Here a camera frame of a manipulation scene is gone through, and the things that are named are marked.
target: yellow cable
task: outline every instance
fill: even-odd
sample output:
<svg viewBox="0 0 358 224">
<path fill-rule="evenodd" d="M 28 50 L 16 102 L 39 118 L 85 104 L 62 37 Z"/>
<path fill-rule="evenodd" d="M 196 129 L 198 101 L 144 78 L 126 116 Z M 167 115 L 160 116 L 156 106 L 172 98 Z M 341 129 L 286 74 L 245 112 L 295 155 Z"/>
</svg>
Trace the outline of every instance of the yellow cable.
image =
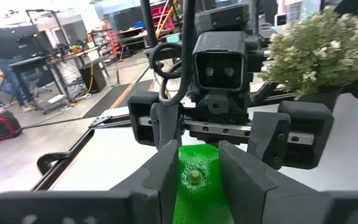
<svg viewBox="0 0 358 224">
<path fill-rule="evenodd" d="M 89 82 L 88 91 L 86 91 L 86 93 L 84 94 L 84 96 L 86 96 L 86 95 L 91 91 L 92 84 L 93 84 L 93 62 L 91 62 L 91 81 Z M 82 102 L 84 101 L 84 99 L 80 100 L 80 102 L 78 102 L 78 103 L 72 103 L 71 106 L 76 106 L 76 105 L 82 103 Z"/>
<path fill-rule="evenodd" d="M 173 1 L 173 6 L 171 6 L 171 8 L 169 9 L 167 16 L 165 16 L 165 19 L 164 19 L 164 21 L 163 21 L 162 24 L 161 24 L 161 27 L 158 27 L 157 39 L 160 37 L 161 31 L 162 31 L 163 28 L 165 27 L 165 24 L 167 23 L 169 17 L 171 17 L 171 14 L 172 14 L 172 12 L 173 12 L 173 10 L 174 10 L 173 7 L 175 7 L 176 4 L 177 4 L 177 0 L 174 0 L 174 1 Z"/>
</svg>

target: metal rail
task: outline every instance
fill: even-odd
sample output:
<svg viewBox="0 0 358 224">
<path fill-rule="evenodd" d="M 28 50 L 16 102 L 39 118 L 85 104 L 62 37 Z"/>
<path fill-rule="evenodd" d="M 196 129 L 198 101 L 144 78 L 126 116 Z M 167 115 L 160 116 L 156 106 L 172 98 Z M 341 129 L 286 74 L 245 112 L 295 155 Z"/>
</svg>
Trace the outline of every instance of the metal rail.
<svg viewBox="0 0 358 224">
<path fill-rule="evenodd" d="M 139 118 L 139 124 L 142 126 L 151 126 L 152 120 L 150 117 L 144 116 Z M 224 136 L 234 136 L 240 138 L 249 138 L 251 132 L 250 126 L 217 124 L 190 120 L 184 120 L 183 124 L 184 128 L 189 131 L 220 134 Z M 299 133 L 292 131 L 288 136 L 288 143 L 312 145 L 313 141 L 314 135 L 308 133 Z"/>
</svg>

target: plant pot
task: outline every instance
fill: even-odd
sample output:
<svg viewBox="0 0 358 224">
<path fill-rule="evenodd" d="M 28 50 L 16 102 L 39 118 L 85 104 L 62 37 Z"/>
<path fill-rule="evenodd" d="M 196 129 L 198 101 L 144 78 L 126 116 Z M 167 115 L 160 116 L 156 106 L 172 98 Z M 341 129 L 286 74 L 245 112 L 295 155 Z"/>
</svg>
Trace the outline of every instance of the plant pot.
<svg viewBox="0 0 358 224">
<path fill-rule="evenodd" d="M 341 92 L 342 88 L 335 88 L 330 91 L 301 96 L 297 101 L 308 103 L 322 103 L 326 105 L 331 112 L 333 112 L 336 100 L 338 99 Z"/>
</svg>

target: blue jeans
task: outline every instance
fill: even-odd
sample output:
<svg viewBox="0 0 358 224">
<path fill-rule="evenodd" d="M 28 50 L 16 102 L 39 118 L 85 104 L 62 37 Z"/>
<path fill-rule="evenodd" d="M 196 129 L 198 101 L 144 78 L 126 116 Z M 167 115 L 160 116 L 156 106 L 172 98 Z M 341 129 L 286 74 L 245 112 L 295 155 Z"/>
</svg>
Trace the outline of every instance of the blue jeans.
<svg viewBox="0 0 358 224">
<path fill-rule="evenodd" d="M 9 66 L 12 63 L 17 62 L 15 59 L 1 59 L 0 58 L 0 69 L 4 73 L 5 80 L 11 84 L 12 91 L 14 93 L 14 97 L 20 106 L 24 106 L 23 95 L 27 99 L 28 102 L 32 101 L 32 95 L 30 93 L 29 87 L 23 80 L 23 78 L 17 78 L 16 74 L 12 72 L 11 67 Z"/>
</svg>

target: floor mat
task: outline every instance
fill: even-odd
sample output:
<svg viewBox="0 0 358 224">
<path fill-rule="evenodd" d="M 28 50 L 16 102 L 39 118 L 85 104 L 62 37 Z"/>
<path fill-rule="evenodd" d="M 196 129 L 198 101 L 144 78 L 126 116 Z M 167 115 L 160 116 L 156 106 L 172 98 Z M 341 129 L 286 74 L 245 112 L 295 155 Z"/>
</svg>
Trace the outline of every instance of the floor mat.
<svg viewBox="0 0 358 224">
<path fill-rule="evenodd" d="M 137 91 L 148 91 L 153 80 L 146 80 L 138 83 L 120 85 L 112 88 L 98 103 L 96 103 L 84 118 L 95 118 L 105 110 L 127 106 L 127 101 Z"/>
<path fill-rule="evenodd" d="M 129 97 L 131 97 L 134 93 L 138 91 L 149 91 L 150 86 L 152 86 L 152 83 L 153 80 L 146 80 L 136 83 L 135 86 L 132 88 L 132 90 L 128 93 L 128 95 L 125 96 L 125 98 L 121 101 L 121 103 L 116 108 L 127 106 Z"/>
</svg>

